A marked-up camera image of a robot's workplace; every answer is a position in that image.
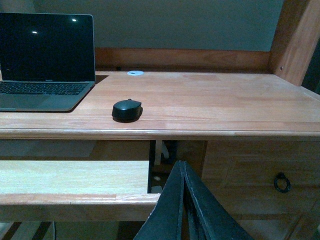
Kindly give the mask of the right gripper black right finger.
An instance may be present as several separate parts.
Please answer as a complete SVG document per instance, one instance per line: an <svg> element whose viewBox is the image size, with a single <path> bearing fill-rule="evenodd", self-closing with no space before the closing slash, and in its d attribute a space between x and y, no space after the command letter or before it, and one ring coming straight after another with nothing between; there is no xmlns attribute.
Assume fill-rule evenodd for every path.
<svg viewBox="0 0 320 240"><path fill-rule="evenodd" d="M182 172L183 204L191 240L253 239L224 209L187 162L182 163Z"/></svg>

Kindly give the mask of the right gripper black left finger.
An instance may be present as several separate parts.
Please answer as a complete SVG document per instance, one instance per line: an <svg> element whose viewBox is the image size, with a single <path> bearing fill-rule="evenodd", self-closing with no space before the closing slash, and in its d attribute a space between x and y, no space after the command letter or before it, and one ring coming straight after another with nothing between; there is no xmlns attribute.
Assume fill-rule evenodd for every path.
<svg viewBox="0 0 320 240"><path fill-rule="evenodd" d="M184 175L177 161L159 199L135 240L180 240L182 237Z"/></svg>

